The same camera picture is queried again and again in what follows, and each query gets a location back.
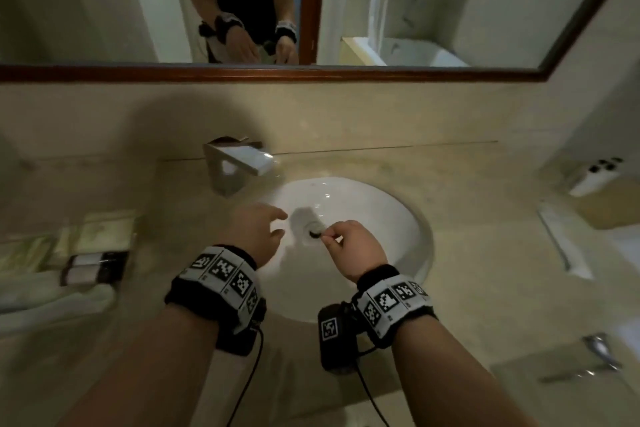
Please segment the person's left hand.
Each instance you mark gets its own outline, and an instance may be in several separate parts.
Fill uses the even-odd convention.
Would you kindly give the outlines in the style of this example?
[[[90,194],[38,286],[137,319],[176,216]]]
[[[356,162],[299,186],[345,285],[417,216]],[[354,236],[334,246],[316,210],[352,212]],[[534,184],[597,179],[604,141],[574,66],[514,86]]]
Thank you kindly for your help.
[[[248,253],[257,268],[265,266],[276,254],[269,252],[266,244],[275,221],[285,221],[288,214],[276,206],[254,203],[236,209],[228,227],[220,237],[220,244],[239,248]]]

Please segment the tray of toiletry packets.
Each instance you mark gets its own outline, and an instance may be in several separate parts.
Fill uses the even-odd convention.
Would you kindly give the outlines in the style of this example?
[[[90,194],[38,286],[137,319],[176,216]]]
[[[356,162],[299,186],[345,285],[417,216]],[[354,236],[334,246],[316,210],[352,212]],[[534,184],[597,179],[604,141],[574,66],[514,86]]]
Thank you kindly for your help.
[[[0,237],[0,278],[60,271],[76,255],[126,252],[136,235],[134,210],[88,213],[44,232]]]

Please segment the person's left forearm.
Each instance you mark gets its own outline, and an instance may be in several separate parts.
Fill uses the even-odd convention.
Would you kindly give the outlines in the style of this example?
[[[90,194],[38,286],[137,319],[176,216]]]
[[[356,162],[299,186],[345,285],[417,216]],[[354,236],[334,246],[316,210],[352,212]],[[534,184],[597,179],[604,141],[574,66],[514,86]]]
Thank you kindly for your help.
[[[189,427],[219,324],[166,305],[56,427]]]

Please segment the person's right forearm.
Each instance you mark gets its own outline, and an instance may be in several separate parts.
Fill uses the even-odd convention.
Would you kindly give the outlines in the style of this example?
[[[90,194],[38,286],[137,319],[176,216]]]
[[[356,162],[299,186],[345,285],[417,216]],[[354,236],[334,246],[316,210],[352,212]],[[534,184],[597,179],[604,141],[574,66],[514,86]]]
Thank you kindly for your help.
[[[536,427],[435,318],[404,321],[392,352],[416,427]]]

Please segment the white round sink basin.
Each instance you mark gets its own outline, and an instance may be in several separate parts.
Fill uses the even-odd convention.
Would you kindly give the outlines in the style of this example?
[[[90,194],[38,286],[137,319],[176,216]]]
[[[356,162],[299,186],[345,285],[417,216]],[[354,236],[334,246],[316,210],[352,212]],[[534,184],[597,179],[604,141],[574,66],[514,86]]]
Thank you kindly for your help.
[[[342,177],[310,178],[285,183],[259,201],[288,213],[273,223],[285,230],[275,256],[258,271],[268,312],[299,323],[315,324],[323,307],[349,301],[356,292],[335,267],[320,239],[310,239],[306,224],[360,222],[383,247],[390,263],[422,284],[434,259],[433,232],[424,218],[391,194]]]

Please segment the white folded towel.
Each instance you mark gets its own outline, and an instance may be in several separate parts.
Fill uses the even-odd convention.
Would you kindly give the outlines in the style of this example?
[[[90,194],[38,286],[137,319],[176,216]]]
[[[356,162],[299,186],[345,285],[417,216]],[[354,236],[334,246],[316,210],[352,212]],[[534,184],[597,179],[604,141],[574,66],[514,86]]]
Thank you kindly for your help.
[[[56,271],[0,277],[0,338],[100,314],[116,302],[105,284],[61,286]]]

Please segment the white holder with black holes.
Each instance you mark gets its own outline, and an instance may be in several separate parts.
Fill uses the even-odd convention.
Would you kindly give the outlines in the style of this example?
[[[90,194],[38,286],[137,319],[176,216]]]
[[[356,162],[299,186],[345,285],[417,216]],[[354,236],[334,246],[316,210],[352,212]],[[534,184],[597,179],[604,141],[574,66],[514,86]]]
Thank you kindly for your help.
[[[603,190],[620,176],[620,167],[625,160],[619,156],[599,159],[594,164],[581,171],[568,195],[571,197],[585,197]]]

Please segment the person's right hand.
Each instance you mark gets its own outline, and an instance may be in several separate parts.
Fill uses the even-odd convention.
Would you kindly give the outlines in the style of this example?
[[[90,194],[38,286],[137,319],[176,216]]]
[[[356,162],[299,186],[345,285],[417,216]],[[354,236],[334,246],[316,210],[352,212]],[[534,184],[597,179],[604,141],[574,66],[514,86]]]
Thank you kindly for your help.
[[[388,264],[378,240],[356,220],[338,221],[324,233],[343,235],[342,246],[324,246],[341,275],[354,284],[365,273]]]

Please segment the wristband with square markers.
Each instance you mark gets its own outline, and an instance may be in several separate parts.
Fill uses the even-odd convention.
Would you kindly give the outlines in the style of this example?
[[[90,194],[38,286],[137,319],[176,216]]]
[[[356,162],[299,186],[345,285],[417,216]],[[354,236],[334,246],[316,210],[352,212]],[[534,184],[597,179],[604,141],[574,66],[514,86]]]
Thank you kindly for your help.
[[[171,282],[164,298],[217,322],[220,332],[240,335],[266,313],[255,261],[233,246],[209,246]]]
[[[383,264],[367,271],[357,283],[351,304],[371,342],[379,349],[390,347],[399,327],[411,319],[437,319],[426,291],[394,266]]]

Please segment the wood-framed wall mirror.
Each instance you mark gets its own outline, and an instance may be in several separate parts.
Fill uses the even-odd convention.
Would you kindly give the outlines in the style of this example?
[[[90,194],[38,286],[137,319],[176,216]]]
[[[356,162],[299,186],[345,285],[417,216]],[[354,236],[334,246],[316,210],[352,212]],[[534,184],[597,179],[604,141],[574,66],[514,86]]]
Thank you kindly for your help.
[[[0,0],[0,83],[542,82],[606,0]]]

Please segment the left wristband with square markers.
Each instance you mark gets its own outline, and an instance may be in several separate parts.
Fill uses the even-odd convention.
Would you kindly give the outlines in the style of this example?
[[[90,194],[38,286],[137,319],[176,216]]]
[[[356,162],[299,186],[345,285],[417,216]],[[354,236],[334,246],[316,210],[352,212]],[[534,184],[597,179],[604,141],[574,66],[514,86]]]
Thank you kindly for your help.
[[[171,282],[164,298],[217,322],[220,332],[240,335],[266,313],[255,261],[233,246],[209,246]]]

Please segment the right wristband with square markers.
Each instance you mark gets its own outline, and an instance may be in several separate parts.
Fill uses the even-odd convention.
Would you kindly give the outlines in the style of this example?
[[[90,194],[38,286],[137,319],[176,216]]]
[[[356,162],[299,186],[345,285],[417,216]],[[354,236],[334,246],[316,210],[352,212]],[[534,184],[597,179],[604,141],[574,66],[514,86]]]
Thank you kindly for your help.
[[[390,347],[399,327],[411,319],[437,319],[426,291],[394,266],[383,264],[367,271],[357,283],[351,304],[371,342],[379,349]]]

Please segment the small dark toiletry bottle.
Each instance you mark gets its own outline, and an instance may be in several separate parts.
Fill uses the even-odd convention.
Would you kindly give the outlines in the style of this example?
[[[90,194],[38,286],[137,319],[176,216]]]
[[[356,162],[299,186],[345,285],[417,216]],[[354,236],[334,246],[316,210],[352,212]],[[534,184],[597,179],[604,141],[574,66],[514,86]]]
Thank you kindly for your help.
[[[71,256],[60,274],[60,286],[113,285],[122,281],[130,253],[99,252]]]

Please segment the chrome square faucet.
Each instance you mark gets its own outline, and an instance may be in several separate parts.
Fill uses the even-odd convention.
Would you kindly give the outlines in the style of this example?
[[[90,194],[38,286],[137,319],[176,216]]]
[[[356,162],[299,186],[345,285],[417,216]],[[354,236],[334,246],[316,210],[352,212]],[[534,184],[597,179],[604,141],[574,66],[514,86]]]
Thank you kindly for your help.
[[[241,191],[252,177],[275,166],[275,157],[260,140],[223,136],[202,145],[211,189],[222,197]]]

